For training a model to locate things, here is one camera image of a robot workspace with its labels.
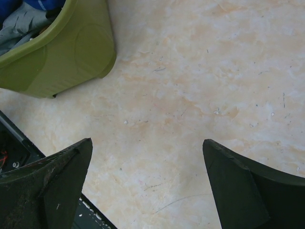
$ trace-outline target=laundry basket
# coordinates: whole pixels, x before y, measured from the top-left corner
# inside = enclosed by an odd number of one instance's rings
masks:
[[[66,0],[45,32],[0,56],[0,87],[51,98],[103,78],[115,59],[106,0]]]

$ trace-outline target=floor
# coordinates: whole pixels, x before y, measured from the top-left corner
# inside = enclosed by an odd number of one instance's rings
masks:
[[[212,138],[305,177],[305,2],[111,0],[111,73],[2,110],[45,154],[94,144],[83,192],[119,228],[221,228]]]

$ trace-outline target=blue fabric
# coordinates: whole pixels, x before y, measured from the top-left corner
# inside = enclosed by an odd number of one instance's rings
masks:
[[[23,0],[38,10],[53,10],[62,8],[66,0]]]
[[[0,28],[4,20],[15,11],[15,9],[20,5],[21,0],[0,0]]]

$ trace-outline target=clothing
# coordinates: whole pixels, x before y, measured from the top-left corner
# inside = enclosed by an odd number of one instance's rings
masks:
[[[56,8],[62,8],[65,4],[65,0],[23,0],[30,6],[38,10],[53,10]]]
[[[2,23],[4,20],[13,13],[21,4],[21,0],[0,0],[0,23],[2,27]]]
[[[56,18],[47,18],[46,15],[47,11],[35,9],[23,2],[3,23],[0,31],[0,55],[26,43],[32,35],[38,34]]]

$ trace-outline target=gray cloth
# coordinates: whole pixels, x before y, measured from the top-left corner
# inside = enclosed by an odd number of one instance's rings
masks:
[[[54,18],[48,19],[47,12],[37,10],[23,2],[3,23],[0,31],[0,55],[30,40],[45,26],[50,25]]]

